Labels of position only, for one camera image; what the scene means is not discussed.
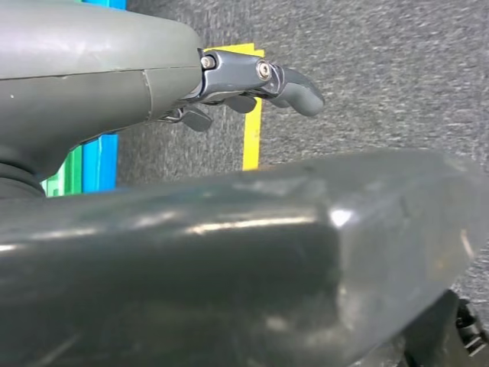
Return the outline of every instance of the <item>bolt head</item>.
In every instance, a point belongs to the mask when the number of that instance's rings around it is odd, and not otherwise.
[[[216,67],[216,61],[212,56],[204,56],[200,59],[201,67],[205,70],[212,69]]]
[[[266,82],[270,80],[272,77],[270,64],[266,60],[260,60],[257,63],[257,73],[259,78]]]

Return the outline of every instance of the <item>gray plastic housing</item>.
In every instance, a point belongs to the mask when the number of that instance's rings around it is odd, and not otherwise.
[[[18,322],[0,330],[0,355],[22,356],[31,335],[56,336],[35,318],[78,315],[59,344],[94,340],[90,320],[105,328],[103,310],[128,310],[112,333],[139,346],[124,365],[347,366],[466,269],[485,244],[488,190],[470,161],[377,151],[143,190],[2,200],[0,324]],[[20,349],[8,348],[14,336]]]
[[[201,79],[201,41],[184,24],[74,2],[0,8],[0,163],[37,180],[81,141],[174,109]]]
[[[281,108],[291,106],[309,117],[315,116],[324,108],[323,96],[310,80],[288,67],[283,70],[287,84],[280,95],[270,99],[270,102]]]

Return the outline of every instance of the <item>blue panel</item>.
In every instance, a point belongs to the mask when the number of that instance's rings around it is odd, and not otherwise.
[[[85,0],[90,4],[125,9],[126,0]],[[117,135],[103,135],[83,146],[84,193],[112,190],[117,178]]]
[[[108,6],[109,8],[125,9],[126,0],[86,0],[90,4]]]

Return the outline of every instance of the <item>gray robot body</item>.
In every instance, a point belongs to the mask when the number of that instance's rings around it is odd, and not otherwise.
[[[0,160],[38,180],[81,141],[174,109],[201,78],[200,39],[184,24],[69,2],[0,6]]]

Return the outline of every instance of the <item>yellow block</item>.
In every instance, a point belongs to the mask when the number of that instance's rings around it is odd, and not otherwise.
[[[264,50],[255,50],[254,44],[234,44],[231,46],[212,47],[210,50],[223,50],[240,54],[264,57]],[[243,171],[256,170],[260,162],[261,126],[261,99],[257,98],[257,106],[245,116],[243,138]]]

